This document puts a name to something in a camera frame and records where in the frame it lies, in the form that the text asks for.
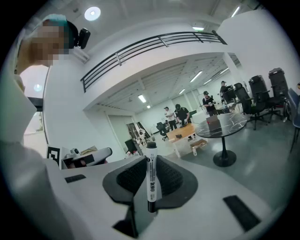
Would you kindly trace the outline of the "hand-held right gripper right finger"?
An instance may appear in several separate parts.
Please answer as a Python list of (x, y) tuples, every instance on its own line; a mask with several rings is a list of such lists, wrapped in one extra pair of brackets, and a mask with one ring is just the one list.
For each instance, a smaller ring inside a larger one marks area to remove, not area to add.
[(189, 170), (158, 155), (157, 177), (162, 198), (157, 209), (175, 209), (186, 204), (197, 192), (198, 180)]

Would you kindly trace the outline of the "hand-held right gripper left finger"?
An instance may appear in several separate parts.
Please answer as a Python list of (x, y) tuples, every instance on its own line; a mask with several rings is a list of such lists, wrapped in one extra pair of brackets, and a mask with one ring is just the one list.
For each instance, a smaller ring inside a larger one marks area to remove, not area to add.
[(146, 177), (146, 157), (138, 159), (109, 172), (103, 179), (105, 192), (116, 203), (131, 204)]

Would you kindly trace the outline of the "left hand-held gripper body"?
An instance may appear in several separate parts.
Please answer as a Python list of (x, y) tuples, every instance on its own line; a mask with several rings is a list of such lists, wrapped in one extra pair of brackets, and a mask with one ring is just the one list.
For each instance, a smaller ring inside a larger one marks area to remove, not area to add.
[(47, 145), (46, 158), (54, 160), (60, 169), (73, 169), (107, 163), (107, 158), (112, 155), (111, 148), (97, 149), (92, 146), (82, 152), (78, 149), (67, 149)]

